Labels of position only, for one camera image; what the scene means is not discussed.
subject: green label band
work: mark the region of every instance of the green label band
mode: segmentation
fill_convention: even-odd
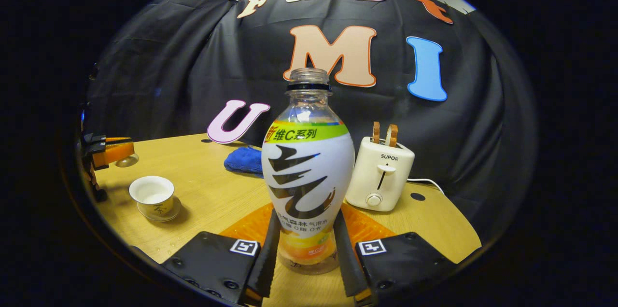
[[[300,143],[329,140],[348,133],[342,122],[300,123],[275,121],[268,129],[264,143]]]

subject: blue cloth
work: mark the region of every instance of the blue cloth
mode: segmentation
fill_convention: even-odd
[[[241,173],[254,173],[260,178],[262,174],[262,151],[252,146],[242,146],[232,151],[223,162],[226,170]]]

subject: black fabric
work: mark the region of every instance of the black fabric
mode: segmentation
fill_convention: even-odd
[[[242,19],[237,16],[247,0],[157,0],[104,52],[85,130],[134,140],[205,133],[228,100],[240,99],[271,105],[241,138],[261,146],[288,104],[282,74],[294,49],[289,30],[316,25],[333,43],[348,26],[370,27],[377,32],[371,41],[377,83],[339,84],[333,75],[340,64],[335,66],[331,108],[357,149],[373,121],[396,124],[398,142],[416,155],[410,177],[438,182],[485,243],[508,224],[531,178],[533,94],[515,53],[490,23],[436,3],[454,24],[416,0],[267,0]],[[415,76],[408,36],[442,46],[446,101],[408,92]],[[248,105],[224,129],[235,127]]]

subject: letter m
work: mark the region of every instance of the letter m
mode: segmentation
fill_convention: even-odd
[[[371,74],[371,38],[377,33],[373,28],[349,26],[344,28],[334,43],[329,43],[318,26],[298,26],[290,30],[295,37],[290,69],[283,73],[290,80],[292,70],[307,66],[307,60],[315,68],[331,74],[340,58],[341,70],[335,80],[343,85],[372,87],[376,78]]]

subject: white teacup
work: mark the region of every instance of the white teacup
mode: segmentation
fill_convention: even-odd
[[[161,219],[174,210],[174,184],[171,181],[148,175],[136,179],[128,187],[128,194],[137,201],[137,208],[149,219]]]

